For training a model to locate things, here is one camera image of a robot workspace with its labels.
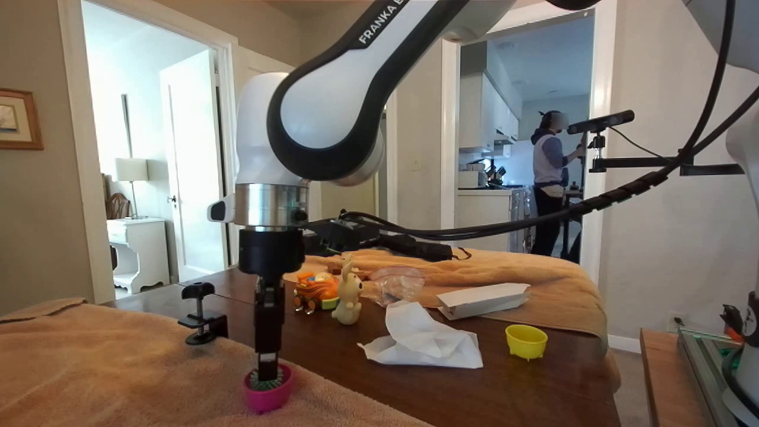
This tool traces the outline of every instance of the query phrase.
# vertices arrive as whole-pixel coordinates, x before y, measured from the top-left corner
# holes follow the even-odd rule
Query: kitchen
[[[529,136],[548,108],[560,108],[567,122],[589,115],[590,49],[594,19],[583,13],[505,31],[460,49],[459,227],[537,216]],[[560,138],[564,151],[579,143],[575,136]],[[583,188],[579,162],[570,166],[570,183]],[[564,253],[576,235],[579,223],[571,220],[552,253]],[[529,227],[460,243],[529,252],[532,240]]]

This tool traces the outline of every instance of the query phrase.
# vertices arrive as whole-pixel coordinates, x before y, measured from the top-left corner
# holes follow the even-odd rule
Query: black clamp
[[[185,342],[187,345],[203,345],[214,342],[216,337],[227,337],[227,316],[224,312],[204,312],[204,297],[216,293],[211,283],[193,283],[182,286],[182,299],[198,302],[198,312],[187,312],[180,324],[198,330]]]

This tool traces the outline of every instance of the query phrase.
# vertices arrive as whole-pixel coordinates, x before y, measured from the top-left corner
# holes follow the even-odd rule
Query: floor
[[[641,353],[615,350],[622,375],[622,389],[616,392],[616,412],[622,427],[651,427],[648,389]]]

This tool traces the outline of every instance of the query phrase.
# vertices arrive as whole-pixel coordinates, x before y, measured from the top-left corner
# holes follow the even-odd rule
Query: yellow cup
[[[505,342],[512,356],[532,360],[543,357],[548,334],[532,324],[509,324]]]

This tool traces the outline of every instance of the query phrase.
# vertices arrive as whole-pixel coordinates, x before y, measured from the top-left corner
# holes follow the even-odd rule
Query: beige blanket
[[[315,372],[289,402],[254,415],[242,376],[254,350],[185,345],[171,318],[50,302],[0,318],[0,424],[421,424]]]
[[[529,283],[529,302],[493,318],[596,334],[600,342],[607,340],[605,303],[590,277],[576,262],[516,252],[468,252],[472,253],[471,259],[437,262],[395,255],[383,249],[348,252],[347,259],[351,259],[365,277],[386,265],[409,265],[421,270],[426,274],[426,286],[418,299],[428,309],[437,305],[440,292],[495,283]],[[305,267],[339,270],[341,261],[341,255],[308,255]]]

